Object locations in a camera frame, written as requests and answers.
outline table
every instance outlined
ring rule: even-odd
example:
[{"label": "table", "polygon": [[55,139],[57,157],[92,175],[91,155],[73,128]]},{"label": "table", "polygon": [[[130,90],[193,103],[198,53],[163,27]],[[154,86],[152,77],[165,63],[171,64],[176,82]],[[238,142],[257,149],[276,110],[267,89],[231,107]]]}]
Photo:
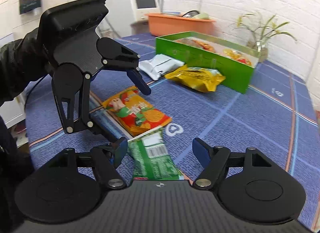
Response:
[{"label": "table", "polygon": [[[150,34],[117,41],[139,53],[141,60],[155,55],[155,38]],[[145,74],[143,78],[152,89],[150,96],[143,97],[183,129],[183,133],[172,136],[175,125],[170,125],[169,131],[164,133],[164,141],[174,163],[185,175],[194,180],[202,171],[191,150],[194,137],[200,137],[211,146],[226,146],[232,151],[245,151],[254,146],[303,185],[307,200],[299,220],[308,228],[319,228],[320,138],[303,80],[269,61],[258,64],[246,94],[223,85],[214,93],[203,94],[165,79],[152,82]],[[117,137],[131,138],[103,110],[101,102],[129,86],[132,83],[125,73],[112,71],[101,71],[91,84],[91,117]],[[104,137],[89,131],[64,134],[50,76],[31,93],[26,116],[30,152],[36,168],[66,147],[80,152],[107,143]],[[89,168],[79,170],[92,176]],[[240,170],[232,168],[229,175]],[[133,160],[126,156],[118,171],[129,182]]]}]

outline monitor screen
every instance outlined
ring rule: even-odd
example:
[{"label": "monitor screen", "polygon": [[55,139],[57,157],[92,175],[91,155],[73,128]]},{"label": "monitor screen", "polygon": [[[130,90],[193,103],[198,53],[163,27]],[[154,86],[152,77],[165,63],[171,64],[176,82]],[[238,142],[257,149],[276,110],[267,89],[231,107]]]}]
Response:
[{"label": "monitor screen", "polygon": [[156,8],[155,0],[136,0],[138,9]]}]

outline black cable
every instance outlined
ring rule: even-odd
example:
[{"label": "black cable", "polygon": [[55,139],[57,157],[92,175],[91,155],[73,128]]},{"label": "black cable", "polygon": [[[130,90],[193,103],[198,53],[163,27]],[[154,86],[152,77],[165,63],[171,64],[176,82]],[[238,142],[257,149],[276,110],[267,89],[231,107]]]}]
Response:
[{"label": "black cable", "polygon": [[26,105],[27,105],[27,102],[28,102],[28,99],[29,99],[29,96],[31,94],[31,92],[34,90],[34,88],[46,77],[47,75],[45,75],[44,77],[42,77],[33,87],[32,89],[30,90],[30,92],[28,93],[27,95],[27,98],[26,98],[26,101],[24,103],[24,111],[26,111]]}]

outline person's arm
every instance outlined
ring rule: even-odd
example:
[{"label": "person's arm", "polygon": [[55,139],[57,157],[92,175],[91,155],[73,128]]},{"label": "person's arm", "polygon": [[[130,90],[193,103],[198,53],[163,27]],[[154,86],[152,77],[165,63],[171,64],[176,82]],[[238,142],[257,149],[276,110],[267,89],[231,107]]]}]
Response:
[{"label": "person's arm", "polygon": [[38,29],[24,39],[15,40],[0,48],[0,105],[18,96],[29,84],[45,76],[47,60],[39,48]]}]

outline snack bag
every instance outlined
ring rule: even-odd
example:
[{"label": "snack bag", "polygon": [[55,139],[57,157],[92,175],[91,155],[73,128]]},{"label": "snack bag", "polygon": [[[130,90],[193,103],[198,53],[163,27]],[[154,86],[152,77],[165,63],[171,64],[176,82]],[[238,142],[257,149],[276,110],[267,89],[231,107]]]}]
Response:
[{"label": "snack bag", "polygon": [[238,52],[238,51],[235,51],[235,50],[232,50],[232,49],[229,49],[229,48],[225,48],[223,50],[223,52],[228,56],[230,57],[231,59],[233,60],[236,60],[236,61],[239,61],[243,64],[246,64],[246,65],[249,65],[249,66],[252,66],[251,64],[251,61],[250,60],[247,60],[243,57],[242,53]]},{"label": "snack bag", "polygon": [[174,165],[158,126],[128,140],[128,153],[134,159],[134,180],[184,180]]},{"label": "snack bag", "polygon": [[158,54],[150,60],[139,62],[139,68],[153,80],[158,80],[164,74],[172,72],[183,65],[184,62],[163,54]]},{"label": "snack bag", "polygon": [[114,114],[119,123],[133,136],[142,134],[157,126],[165,126],[172,118],[154,108],[138,95],[135,86],[110,97],[103,107]]},{"label": "snack bag", "polygon": [[215,91],[217,85],[226,79],[216,69],[189,68],[187,65],[164,75],[164,77],[204,93]]},{"label": "snack bag", "polygon": [[209,43],[206,43],[204,40],[201,41],[201,40],[196,40],[196,39],[192,39],[191,37],[189,37],[189,38],[182,38],[179,40],[175,40],[175,42],[186,44],[186,45],[196,47],[196,48],[202,48],[207,51],[216,53],[216,50],[214,49],[214,47],[212,45],[210,45]]}]

